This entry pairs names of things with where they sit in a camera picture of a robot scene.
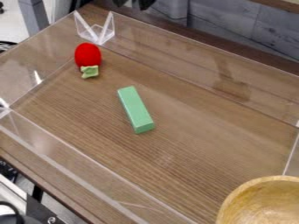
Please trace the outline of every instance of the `small green piece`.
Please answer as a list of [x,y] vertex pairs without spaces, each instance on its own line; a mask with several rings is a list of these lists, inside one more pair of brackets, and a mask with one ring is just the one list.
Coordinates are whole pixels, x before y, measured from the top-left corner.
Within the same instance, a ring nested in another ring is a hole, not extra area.
[[118,90],[118,97],[126,108],[135,133],[141,134],[155,128],[155,122],[150,116],[143,100],[135,87],[125,87]]
[[99,66],[82,66],[81,71],[83,72],[83,79],[99,76]]

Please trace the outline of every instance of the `wooden bowl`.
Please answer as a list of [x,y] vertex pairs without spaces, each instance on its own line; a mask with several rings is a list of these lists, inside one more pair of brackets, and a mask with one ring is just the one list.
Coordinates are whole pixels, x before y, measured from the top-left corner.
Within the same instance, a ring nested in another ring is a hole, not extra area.
[[258,178],[228,197],[217,224],[299,224],[299,178]]

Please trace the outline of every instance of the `red ball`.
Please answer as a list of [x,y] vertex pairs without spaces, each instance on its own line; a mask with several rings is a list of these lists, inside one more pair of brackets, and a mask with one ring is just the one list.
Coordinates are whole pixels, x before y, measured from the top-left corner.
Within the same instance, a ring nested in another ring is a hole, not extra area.
[[75,62],[79,67],[101,66],[102,53],[99,47],[91,43],[83,43],[75,51]]

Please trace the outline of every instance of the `green rectangular block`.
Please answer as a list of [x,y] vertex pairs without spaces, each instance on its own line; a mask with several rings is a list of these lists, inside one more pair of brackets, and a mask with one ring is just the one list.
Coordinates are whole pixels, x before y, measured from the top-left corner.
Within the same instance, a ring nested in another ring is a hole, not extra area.
[[118,97],[126,108],[135,133],[141,134],[155,128],[155,122],[146,109],[143,100],[135,87],[125,87],[118,90]]

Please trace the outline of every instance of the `bowl rim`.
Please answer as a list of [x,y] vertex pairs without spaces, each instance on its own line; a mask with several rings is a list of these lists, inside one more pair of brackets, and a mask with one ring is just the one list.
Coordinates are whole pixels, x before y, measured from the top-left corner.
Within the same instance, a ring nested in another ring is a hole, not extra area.
[[218,214],[218,219],[217,219],[217,224],[222,224],[221,220],[225,214],[225,209],[230,205],[232,201],[253,186],[266,183],[266,182],[273,182],[273,181],[292,181],[292,182],[299,182],[298,177],[293,176],[269,176],[264,178],[256,178],[252,179],[249,182],[242,184],[229,195],[229,197],[225,199],[225,202],[222,203],[221,209],[220,209],[220,214]]

